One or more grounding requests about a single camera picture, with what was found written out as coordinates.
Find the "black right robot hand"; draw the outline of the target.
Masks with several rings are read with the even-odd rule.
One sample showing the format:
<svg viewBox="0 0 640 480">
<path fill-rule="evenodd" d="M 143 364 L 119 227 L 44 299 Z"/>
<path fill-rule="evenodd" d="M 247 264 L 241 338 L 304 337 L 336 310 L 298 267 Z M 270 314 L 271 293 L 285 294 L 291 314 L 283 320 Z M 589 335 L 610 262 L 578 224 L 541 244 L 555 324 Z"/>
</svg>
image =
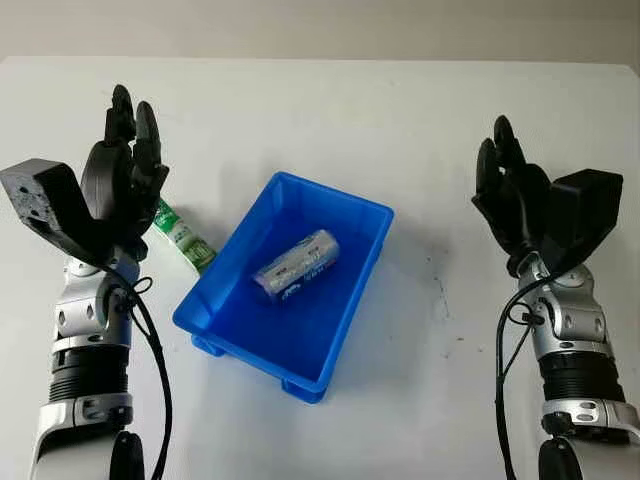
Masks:
<svg viewBox="0 0 640 480">
<path fill-rule="evenodd" d="M 499 116 L 479 148 L 472 203 L 510 259 L 539 246 L 549 187 L 543 169 L 525 159 L 509 119 Z"/>
</svg>

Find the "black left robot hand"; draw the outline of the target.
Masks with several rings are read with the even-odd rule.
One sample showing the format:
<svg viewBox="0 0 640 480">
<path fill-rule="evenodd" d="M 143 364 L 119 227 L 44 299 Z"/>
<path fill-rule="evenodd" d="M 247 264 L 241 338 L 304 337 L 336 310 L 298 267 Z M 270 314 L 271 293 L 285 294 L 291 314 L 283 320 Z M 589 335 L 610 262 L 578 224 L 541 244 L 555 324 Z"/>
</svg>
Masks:
<svg viewBox="0 0 640 480">
<path fill-rule="evenodd" d="M 168 173 L 151 105 L 141 101 L 134 106 L 127 88 L 116 85 L 104 138 L 89 153 L 81 190 L 111 242 L 138 261 L 147 255 L 142 236 L 153 223 Z"/>
</svg>

